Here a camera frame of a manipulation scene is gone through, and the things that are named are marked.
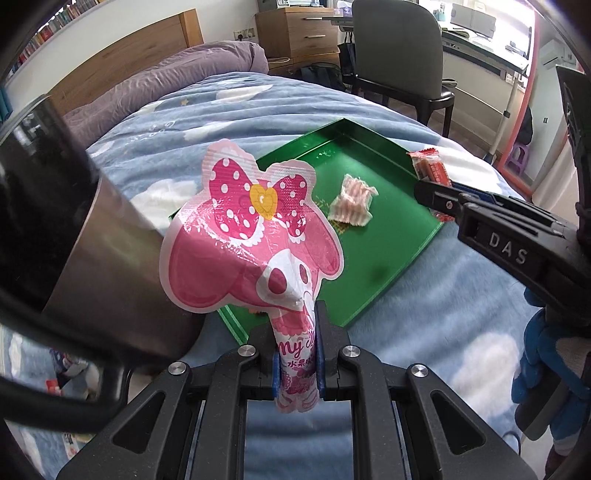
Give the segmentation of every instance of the black bag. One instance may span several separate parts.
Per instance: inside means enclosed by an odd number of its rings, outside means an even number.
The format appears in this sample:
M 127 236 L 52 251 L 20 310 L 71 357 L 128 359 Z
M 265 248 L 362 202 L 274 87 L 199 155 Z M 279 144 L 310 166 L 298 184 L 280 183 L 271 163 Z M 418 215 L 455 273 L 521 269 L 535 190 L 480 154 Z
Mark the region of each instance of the black bag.
M 516 141 L 522 145 L 529 145 L 531 143 L 531 139 L 534 136 L 534 126 L 533 126 L 533 117 L 531 115 L 531 108 L 528 105 L 525 110 L 525 115 L 523 117 L 523 121 L 521 122 L 521 127 L 519 128 L 519 133 L 517 133 Z
M 345 43 L 338 45 L 339 48 L 339 62 L 340 72 L 343 76 L 343 82 L 353 85 L 353 79 L 355 78 L 355 44 L 353 43 L 353 34 L 345 34 Z
M 315 83 L 333 90 L 345 91 L 345 84 L 340 75 L 340 68 L 332 63 L 313 63 L 298 69 L 292 76 L 296 80 Z

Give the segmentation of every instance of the purple stool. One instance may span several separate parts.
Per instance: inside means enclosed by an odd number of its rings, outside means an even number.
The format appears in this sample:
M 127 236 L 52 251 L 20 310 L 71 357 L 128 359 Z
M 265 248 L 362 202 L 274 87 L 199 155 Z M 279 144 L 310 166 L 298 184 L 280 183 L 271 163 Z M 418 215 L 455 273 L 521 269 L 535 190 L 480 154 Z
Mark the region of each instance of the purple stool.
M 527 161 L 530 158 L 530 148 L 527 145 L 515 142 L 509 158 L 507 159 L 507 168 L 521 175 L 527 166 Z

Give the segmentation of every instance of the wooden headboard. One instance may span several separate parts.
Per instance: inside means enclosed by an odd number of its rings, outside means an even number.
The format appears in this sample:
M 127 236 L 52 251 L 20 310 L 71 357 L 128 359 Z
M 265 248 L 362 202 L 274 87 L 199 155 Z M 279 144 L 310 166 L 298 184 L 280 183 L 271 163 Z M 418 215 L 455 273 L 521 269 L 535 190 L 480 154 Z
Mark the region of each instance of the wooden headboard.
M 203 44 L 195 10 L 165 18 L 109 45 L 51 89 L 64 115 L 100 97 L 123 80 L 187 47 Z

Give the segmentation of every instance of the my melody character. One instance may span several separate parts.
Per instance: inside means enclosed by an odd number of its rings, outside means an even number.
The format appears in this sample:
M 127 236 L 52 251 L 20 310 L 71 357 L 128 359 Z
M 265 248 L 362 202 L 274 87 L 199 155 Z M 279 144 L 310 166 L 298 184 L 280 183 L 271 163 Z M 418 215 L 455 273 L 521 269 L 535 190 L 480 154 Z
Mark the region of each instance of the my melody character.
M 202 172 L 203 190 L 164 238 L 164 291 L 190 312 L 226 304 L 266 312 L 281 358 L 277 405 L 307 411 L 319 399 L 314 301 L 322 279 L 343 270 L 337 235 L 311 198 L 316 172 L 300 160 L 262 172 L 229 140 L 209 147 Z

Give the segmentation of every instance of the black office chair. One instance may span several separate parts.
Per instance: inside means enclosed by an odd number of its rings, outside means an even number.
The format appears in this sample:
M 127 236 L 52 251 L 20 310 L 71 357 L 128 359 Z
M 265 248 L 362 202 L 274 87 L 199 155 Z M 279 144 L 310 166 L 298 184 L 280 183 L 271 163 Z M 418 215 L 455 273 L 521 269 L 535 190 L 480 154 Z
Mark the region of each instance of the black office chair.
M 443 81 L 441 28 L 433 14 L 405 0 L 355 0 L 356 67 L 351 93 L 359 89 L 412 105 L 427 125 L 435 110 L 445 109 L 444 137 L 452 124 L 454 94 Z

